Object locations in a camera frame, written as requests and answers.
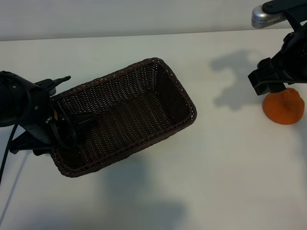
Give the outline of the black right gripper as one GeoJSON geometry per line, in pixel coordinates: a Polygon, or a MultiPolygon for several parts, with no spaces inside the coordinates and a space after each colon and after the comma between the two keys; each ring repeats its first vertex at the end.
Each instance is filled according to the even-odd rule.
{"type": "Polygon", "coordinates": [[[307,82],[307,23],[296,22],[292,28],[278,54],[261,60],[248,75],[257,95],[282,92],[285,83],[307,82]]]}

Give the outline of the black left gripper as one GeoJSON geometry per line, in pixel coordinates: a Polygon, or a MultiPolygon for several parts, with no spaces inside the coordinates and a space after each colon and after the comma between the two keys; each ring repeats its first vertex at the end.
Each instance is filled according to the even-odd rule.
{"type": "Polygon", "coordinates": [[[25,132],[11,143],[11,153],[32,150],[35,156],[50,154],[54,148],[69,149],[96,126],[94,113],[65,114],[57,112],[50,104],[50,96],[64,80],[43,80],[29,90],[30,110],[18,122],[25,132]]]}

